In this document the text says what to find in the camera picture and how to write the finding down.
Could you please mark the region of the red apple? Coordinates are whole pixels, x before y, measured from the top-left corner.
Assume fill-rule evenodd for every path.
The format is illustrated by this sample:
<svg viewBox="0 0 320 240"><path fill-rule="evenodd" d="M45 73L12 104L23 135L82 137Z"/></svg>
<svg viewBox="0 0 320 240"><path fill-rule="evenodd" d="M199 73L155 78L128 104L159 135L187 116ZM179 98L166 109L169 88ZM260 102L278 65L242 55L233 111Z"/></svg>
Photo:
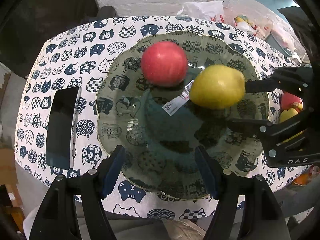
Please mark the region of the red apple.
<svg viewBox="0 0 320 240"><path fill-rule="evenodd" d="M280 107L282 110L291 108L293 105L297 108L299 104L303 104L303 100L291 93L284 92L280 100Z"/></svg>
<svg viewBox="0 0 320 240"><path fill-rule="evenodd" d="M185 78L188 59L184 50L170 41L161 41L144 51L140 68L149 83L160 87L175 87Z"/></svg>

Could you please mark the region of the yellow green pear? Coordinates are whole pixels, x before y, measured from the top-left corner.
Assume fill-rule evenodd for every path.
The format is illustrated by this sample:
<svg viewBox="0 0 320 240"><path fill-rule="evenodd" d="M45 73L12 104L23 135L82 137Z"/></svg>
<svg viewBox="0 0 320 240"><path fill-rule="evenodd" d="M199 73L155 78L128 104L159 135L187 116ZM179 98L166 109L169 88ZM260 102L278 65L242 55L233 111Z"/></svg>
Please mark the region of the yellow green pear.
<svg viewBox="0 0 320 240"><path fill-rule="evenodd" d="M246 93L245 77L237 69L212 65L194 80L189 99L207 109L224 109L242 100Z"/></svg>

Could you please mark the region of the black smartphone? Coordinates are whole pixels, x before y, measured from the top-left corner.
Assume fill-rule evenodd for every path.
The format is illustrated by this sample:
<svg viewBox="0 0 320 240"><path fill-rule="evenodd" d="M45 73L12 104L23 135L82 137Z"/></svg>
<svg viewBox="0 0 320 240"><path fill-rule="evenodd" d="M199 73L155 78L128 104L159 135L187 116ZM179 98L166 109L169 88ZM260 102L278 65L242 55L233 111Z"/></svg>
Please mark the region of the black smartphone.
<svg viewBox="0 0 320 240"><path fill-rule="evenodd" d="M50 110L46 138L46 163L67 170L72 166L75 106L79 87L56 91Z"/></svg>

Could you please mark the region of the green glass plate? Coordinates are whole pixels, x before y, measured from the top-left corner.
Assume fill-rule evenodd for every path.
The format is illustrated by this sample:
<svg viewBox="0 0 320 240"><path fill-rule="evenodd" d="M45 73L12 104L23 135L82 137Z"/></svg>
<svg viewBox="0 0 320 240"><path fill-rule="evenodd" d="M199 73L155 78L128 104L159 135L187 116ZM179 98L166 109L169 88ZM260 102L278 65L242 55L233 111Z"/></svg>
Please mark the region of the green glass plate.
<svg viewBox="0 0 320 240"><path fill-rule="evenodd" d="M159 41L175 43L186 53L188 72L177 87L153 86L142 74L144 51ZM125 147L127 161L122 172L134 185L180 200L205 196L194 157L198 146L203 146L221 167L240 176L257 163L263 150L260 141L231 131L227 121L267 119L266 93L246 94L239 103L223 110L186 102L173 115L167 113L167 103L179 98L190 81L214 64L235 68L246 80L259 78L248 50L187 31L144 38L111 63L97 92L97 134L107 153L117 145Z"/></svg>

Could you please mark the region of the white plastic shopping bag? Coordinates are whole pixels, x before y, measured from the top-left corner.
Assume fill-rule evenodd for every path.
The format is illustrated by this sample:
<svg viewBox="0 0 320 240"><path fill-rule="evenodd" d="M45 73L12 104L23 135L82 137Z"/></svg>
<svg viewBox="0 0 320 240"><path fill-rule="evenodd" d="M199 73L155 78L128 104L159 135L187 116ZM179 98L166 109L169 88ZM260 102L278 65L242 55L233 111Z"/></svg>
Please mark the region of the white plastic shopping bag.
<svg viewBox="0 0 320 240"><path fill-rule="evenodd" d="M178 11L177 15L185 15L219 23L225 22L222 1L186 2L183 3L182 9Z"/></svg>

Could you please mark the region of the cat pattern tablecloth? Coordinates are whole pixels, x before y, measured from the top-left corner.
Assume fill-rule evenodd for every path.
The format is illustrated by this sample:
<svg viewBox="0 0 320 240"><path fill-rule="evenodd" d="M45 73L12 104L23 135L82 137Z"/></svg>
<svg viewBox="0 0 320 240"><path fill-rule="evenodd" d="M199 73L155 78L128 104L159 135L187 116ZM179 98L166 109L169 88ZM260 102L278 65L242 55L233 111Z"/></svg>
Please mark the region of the cat pattern tablecloth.
<svg viewBox="0 0 320 240"><path fill-rule="evenodd" d="M293 65L265 41L225 23L182 16L133 16L80 25L48 40L31 70L16 125L15 157L19 165L47 186L60 174L72 178L96 168L110 156L97 134L96 98L111 63L144 38L178 31L215 37L248 50L255 60L258 79L282 64ZM79 95L73 125L72 166L63 170L46 163L49 115L56 91L76 86ZM262 151L257 163L243 177L260 174L272 191L278 191L307 169L269 167ZM148 191L134 185L121 172L113 192L103 200L103 207L133 217L192 219L212 215L217 201L207 193L198 199L180 200Z"/></svg>

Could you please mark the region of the black speaker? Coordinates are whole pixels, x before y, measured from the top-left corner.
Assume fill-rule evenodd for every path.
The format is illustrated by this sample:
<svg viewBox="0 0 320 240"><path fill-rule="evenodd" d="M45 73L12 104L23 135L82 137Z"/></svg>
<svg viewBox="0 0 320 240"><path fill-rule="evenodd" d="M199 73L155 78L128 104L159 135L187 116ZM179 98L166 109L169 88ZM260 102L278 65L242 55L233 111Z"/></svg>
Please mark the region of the black speaker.
<svg viewBox="0 0 320 240"><path fill-rule="evenodd" d="M118 17L117 11L110 5L103 6L97 13L98 19Z"/></svg>

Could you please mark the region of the black hanging cloth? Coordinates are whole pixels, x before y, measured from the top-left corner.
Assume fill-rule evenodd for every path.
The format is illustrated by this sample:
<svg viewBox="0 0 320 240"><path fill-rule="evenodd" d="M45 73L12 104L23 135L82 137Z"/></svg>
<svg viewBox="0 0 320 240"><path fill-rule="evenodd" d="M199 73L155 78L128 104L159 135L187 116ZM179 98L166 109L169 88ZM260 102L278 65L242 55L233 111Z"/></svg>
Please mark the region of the black hanging cloth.
<svg viewBox="0 0 320 240"><path fill-rule="evenodd" d="M97 13L95 0L1 0L1 63L27 76L47 40Z"/></svg>

